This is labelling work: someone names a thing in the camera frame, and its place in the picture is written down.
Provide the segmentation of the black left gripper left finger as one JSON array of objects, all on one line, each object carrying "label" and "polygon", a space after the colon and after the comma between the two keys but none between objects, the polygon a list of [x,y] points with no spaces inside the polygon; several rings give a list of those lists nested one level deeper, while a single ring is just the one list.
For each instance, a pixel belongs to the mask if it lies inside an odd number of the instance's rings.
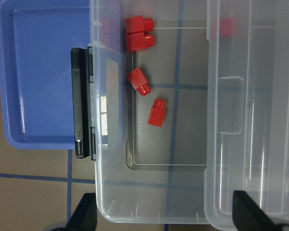
[{"label": "black left gripper left finger", "polygon": [[46,231],[95,231],[97,228],[96,193],[85,193],[65,226],[51,225]]}]

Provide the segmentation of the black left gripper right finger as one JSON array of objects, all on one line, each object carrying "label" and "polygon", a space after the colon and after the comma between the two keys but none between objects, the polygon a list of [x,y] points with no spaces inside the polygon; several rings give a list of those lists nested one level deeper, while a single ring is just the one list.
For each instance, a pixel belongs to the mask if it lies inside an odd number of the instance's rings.
[{"label": "black left gripper right finger", "polygon": [[289,231],[289,223],[274,223],[245,191],[233,192],[232,220],[239,231]]}]

